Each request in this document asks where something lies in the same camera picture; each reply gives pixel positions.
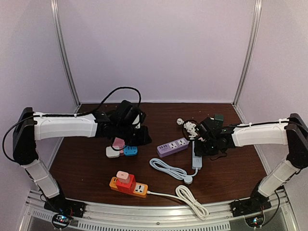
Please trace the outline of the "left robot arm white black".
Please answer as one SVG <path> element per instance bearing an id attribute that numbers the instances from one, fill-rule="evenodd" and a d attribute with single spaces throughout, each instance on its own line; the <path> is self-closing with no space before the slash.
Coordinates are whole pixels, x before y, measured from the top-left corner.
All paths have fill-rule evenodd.
<path id="1" fill-rule="evenodd" d="M 78 114 L 46 114 L 26 107 L 13 132 L 13 156 L 8 160 L 24 168 L 34 183 L 42 190 L 46 201 L 59 214 L 69 210 L 69 202 L 60 184 L 52 177 L 37 153 L 36 142 L 59 137 L 120 138 L 128 146 L 143 146 L 152 142 L 148 127 L 143 125 L 145 112 L 140 104 L 123 100 L 115 110 L 95 109 Z"/>

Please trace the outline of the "light pink charger plug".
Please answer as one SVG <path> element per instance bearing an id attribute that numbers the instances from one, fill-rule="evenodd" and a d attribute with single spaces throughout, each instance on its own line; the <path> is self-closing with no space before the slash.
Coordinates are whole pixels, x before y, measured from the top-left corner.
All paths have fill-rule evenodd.
<path id="1" fill-rule="evenodd" d="M 127 173 L 125 171 L 118 171 L 117 174 L 116 174 L 116 177 L 123 184 L 129 184 L 130 183 L 130 175 L 129 175 L 129 173 Z"/>

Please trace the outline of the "orange power strip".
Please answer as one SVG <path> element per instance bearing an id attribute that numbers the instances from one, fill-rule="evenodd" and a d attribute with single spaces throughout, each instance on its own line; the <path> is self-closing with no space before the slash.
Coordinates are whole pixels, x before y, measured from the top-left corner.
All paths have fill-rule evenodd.
<path id="1" fill-rule="evenodd" d="M 148 185 L 136 182 L 133 175 L 130 175 L 130 178 L 130 182 L 128 184 L 124 184 L 120 182 L 117 177 L 112 177 L 111 181 L 109 182 L 109 187 L 117 192 L 146 198 Z"/>

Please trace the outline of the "purple power strip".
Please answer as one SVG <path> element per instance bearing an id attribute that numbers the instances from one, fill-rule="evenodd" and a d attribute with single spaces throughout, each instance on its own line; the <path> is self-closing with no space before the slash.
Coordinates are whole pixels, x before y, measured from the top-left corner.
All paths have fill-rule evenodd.
<path id="1" fill-rule="evenodd" d="M 162 144 L 157 146 L 157 154 L 160 158 L 175 154 L 182 150 L 187 149 L 189 146 L 189 141 L 185 138 L 180 138 L 178 140 Z"/>

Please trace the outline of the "dark green cube plug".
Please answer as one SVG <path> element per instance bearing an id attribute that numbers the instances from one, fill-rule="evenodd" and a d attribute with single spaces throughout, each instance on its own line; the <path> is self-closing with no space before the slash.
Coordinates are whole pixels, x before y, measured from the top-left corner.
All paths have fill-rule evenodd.
<path id="1" fill-rule="evenodd" d="M 224 116 L 221 114 L 214 114 L 214 116 L 211 117 L 211 120 L 214 121 L 216 124 L 222 126 L 224 122 Z"/>

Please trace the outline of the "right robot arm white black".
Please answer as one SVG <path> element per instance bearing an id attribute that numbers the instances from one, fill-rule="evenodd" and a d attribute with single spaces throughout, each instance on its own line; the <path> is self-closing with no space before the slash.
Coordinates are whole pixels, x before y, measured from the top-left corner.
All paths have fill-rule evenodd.
<path id="1" fill-rule="evenodd" d="M 271 122 L 223 125 L 223 116 L 207 117 L 202 122 L 179 118 L 183 134 L 194 142 L 197 156 L 225 154 L 228 149 L 249 145 L 288 146 L 288 155 L 258 183 L 247 201 L 247 209 L 257 212 L 279 187 L 308 166 L 308 128 L 298 114 Z"/>

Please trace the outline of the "light blue power strip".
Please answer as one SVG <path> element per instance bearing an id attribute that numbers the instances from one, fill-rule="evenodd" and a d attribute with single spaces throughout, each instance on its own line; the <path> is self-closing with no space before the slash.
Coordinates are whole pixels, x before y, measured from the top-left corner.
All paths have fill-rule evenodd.
<path id="1" fill-rule="evenodd" d="M 197 156 L 195 154 L 195 142 L 192 142 L 192 169 L 193 170 L 200 170 L 203 166 L 203 161 L 202 161 L 202 157 L 201 156 Z"/>

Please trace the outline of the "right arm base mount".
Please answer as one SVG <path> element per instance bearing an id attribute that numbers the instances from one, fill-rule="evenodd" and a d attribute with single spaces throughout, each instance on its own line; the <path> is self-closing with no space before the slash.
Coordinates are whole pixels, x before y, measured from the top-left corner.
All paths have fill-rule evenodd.
<path id="1" fill-rule="evenodd" d="M 271 203 L 268 197 L 264 197 L 257 192 L 251 194 L 247 199 L 235 199 L 230 203 L 230 208 L 233 217 L 240 217 L 261 212 L 262 209 L 269 209 Z"/>

